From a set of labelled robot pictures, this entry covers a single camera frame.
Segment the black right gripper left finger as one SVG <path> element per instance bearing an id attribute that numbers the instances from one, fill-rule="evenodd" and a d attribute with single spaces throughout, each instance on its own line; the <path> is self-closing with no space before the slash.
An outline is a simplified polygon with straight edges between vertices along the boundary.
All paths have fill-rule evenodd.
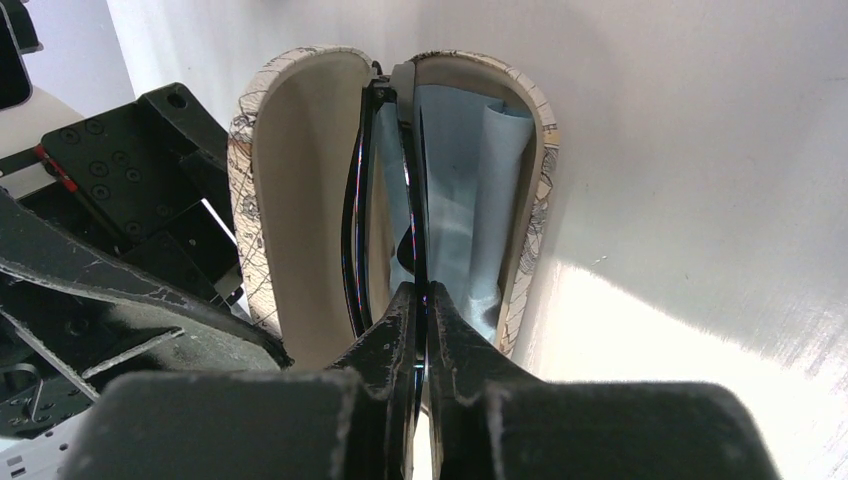
<path id="1" fill-rule="evenodd" d="M 153 372 L 111 382 L 63 479 L 408 479 L 416 293 L 316 370 Z"/>

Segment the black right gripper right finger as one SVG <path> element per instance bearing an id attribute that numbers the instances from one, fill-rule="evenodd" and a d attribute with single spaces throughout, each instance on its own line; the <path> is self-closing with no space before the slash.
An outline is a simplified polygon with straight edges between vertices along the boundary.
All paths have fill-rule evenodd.
<path id="1" fill-rule="evenodd" d="M 544 381 L 429 287 L 438 479 L 775 479 L 749 410 L 708 382 Z"/>

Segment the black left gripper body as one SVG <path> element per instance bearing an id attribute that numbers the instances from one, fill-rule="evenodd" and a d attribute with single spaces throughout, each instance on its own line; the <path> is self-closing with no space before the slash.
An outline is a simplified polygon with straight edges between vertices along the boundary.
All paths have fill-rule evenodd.
<path id="1" fill-rule="evenodd" d="M 243 286 L 226 146 L 173 82 L 3 154 L 1 188 L 82 243 L 228 309 Z"/>

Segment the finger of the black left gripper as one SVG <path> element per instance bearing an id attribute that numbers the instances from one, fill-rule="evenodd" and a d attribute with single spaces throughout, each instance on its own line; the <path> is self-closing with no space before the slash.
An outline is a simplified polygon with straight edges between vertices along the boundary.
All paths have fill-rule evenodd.
<path id="1" fill-rule="evenodd" d="M 1 435 L 31 440 L 136 371 L 281 370 L 282 345 L 1 198 Z"/>

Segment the map print glasses case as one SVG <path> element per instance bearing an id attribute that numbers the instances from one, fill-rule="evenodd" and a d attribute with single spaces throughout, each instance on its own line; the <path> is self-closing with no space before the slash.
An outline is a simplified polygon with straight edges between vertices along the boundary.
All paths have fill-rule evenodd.
<path id="1" fill-rule="evenodd" d="M 255 74 L 229 127 L 229 193 L 249 314 L 282 345 L 294 370 L 324 367 L 357 339 L 343 301 L 340 227 L 359 89 L 370 60 L 341 45 L 283 53 Z M 527 75 L 492 56 L 435 50 L 401 63 L 407 61 L 416 65 L 417 87 L 489 95 L 525 105 L 533 115 L 499 277 L 496 336 L 488 341 L 479 333 L 510 356 L 546 232 L 560 143 L 553 110 Z"/>

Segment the black sunglasses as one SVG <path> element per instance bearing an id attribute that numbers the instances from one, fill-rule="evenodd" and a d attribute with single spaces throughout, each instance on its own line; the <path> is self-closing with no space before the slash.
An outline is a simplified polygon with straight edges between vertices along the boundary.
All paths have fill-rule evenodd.
<path id="1" fill-rule="evenodd" d="M 376 294 L 406 288 L 405 343 L 412 358 L 406 412 L 423 405 L 430 306 L 430 241 L 423 119 L 416 65 L 385 71 L 370 60 L 359 89 L 351 157 L 343 184 L 340 255 L 343 301 L 355 338 L 376 324 Z"/>

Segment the light blue cleaning cloth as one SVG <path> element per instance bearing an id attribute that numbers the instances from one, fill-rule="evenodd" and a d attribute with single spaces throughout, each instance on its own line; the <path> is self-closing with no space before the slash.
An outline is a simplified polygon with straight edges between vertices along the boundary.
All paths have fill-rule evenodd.
<path id="1" fill-rule="evenodd" d="M 462 318 L 494 341 L 499 277 L 534 118 L 525 105 L 455 87 L 422 85 L 415 96 L 427 163 L 429 276 L 445 285 Z"/>

